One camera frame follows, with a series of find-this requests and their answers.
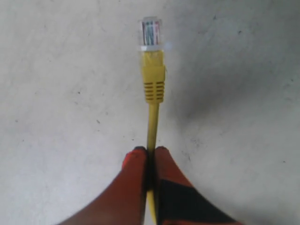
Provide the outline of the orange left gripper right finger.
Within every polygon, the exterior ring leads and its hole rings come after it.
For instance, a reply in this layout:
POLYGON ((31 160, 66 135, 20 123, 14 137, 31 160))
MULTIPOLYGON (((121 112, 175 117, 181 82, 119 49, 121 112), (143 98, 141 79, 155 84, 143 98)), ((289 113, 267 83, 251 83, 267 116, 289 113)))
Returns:
POLYGON ((154 151, 158 225, 240 225, 205 197, 186 178, 169 150, 154 151))

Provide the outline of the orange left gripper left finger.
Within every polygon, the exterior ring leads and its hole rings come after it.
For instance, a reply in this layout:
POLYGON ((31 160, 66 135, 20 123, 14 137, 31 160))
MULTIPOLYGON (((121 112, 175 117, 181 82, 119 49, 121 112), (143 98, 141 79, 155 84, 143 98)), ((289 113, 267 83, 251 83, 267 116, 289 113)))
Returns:
POLYGON ((142 225, 144 223, 148 153, 136 147, 124 158, 111 184, 61 225, 142 225))

